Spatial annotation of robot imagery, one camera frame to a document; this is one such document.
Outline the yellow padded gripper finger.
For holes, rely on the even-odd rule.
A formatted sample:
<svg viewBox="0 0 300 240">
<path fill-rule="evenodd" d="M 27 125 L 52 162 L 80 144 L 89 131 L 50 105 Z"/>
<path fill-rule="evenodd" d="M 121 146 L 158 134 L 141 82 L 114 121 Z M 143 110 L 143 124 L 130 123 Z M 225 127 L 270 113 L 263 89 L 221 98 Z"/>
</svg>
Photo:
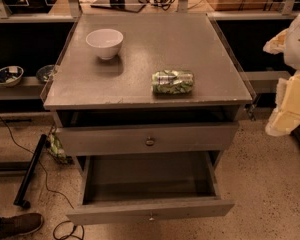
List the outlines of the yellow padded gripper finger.
<svg viewBox="0 0 300 240">
<path fill-rule="evenodd" d="M 275 103 L 265 132 L 275 137 L 289 135 L 300 125 L 300 72 L 278 80 Z"/>
</svg>

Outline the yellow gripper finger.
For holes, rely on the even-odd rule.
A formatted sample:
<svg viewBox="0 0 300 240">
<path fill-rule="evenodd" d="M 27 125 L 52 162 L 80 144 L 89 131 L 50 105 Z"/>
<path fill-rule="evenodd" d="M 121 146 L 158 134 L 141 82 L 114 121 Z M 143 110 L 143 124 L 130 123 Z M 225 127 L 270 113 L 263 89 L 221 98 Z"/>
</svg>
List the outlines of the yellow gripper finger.
<svg viewBox="0 0 300 240">
<path fill-rule="evenodd" d="M 263 51 L 274 55 L 282 53 L 285 47 L 287 32 L 288 30 L 284 29 L 281 32 L 279 32 L 275 37 L 267 41 L 263 47 Z"/>
</svg>

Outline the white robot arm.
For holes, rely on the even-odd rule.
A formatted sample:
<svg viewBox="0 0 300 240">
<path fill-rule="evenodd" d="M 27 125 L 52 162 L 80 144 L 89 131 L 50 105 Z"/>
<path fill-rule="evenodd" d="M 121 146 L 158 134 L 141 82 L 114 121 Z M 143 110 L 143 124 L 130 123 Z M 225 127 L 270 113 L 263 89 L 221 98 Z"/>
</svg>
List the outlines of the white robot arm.
<svg viewBox="0 0 300 240">
<path fill-rule="evenodd" d="M 278 80 L 276 107 L 265 127 L 270 136 L 289 135 L 300 125 L 300 13 L 287 29 L 267 41 L 263 50 L 274 55 L 282 53 L 284 63 L 295 70 L 288 80 Z"/>
</svg>

